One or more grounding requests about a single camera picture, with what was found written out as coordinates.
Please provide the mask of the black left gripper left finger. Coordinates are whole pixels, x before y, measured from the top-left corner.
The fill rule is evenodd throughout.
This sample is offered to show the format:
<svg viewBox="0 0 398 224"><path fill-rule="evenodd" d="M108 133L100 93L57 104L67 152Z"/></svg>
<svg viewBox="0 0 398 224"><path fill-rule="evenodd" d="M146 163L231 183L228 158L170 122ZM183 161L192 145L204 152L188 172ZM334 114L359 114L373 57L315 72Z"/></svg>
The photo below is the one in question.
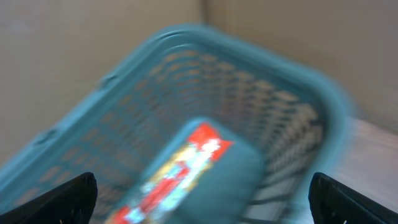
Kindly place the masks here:
<svg viewBox="0 0 398 224"><path fill-rule="evenodd" d="M93 173L85 172L1 215L1 224L89 224L98 197Z"/></svg>

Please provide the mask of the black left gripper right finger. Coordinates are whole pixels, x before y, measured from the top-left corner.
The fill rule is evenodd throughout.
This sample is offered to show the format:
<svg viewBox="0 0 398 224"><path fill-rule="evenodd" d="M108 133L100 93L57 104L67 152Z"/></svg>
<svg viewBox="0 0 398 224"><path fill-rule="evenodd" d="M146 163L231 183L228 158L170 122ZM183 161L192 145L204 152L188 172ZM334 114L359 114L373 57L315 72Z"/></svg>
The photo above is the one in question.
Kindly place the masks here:
<svg viewBox="0 0 398 224"><path fill-rule="evenodd" d="M397 224L397 213L324 173L313 175L308 193L315 224Z"/></svg>

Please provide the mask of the grey plastic mesh basket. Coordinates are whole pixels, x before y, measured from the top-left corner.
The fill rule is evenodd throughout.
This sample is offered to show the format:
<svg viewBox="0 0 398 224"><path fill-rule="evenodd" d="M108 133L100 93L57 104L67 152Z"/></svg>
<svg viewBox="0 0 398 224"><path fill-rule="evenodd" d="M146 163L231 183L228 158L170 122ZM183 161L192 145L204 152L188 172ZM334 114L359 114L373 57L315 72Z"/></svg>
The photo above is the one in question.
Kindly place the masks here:
<svg viewBox="0 0 398 224"><path fill-rule="evenodd" d="M311 223L311 179L348 147L352 112L316 70L210 27L167 27L1 169L1 212L92 172L103 223L207 122L233 145L171 223Z"/></svg>

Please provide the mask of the red snack package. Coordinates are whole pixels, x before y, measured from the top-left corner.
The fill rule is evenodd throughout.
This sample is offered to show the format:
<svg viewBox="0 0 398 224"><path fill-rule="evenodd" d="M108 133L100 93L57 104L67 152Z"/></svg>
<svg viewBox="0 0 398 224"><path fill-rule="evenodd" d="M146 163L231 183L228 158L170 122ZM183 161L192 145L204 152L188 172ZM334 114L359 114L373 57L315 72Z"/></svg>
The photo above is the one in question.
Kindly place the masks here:
<svg viewBox="0 0 398 224"><path fill-rule="evenodd" d="M105 224L165 223L199 178L234 144L209 123L201 123L149 178L141 182Z"/></svg>

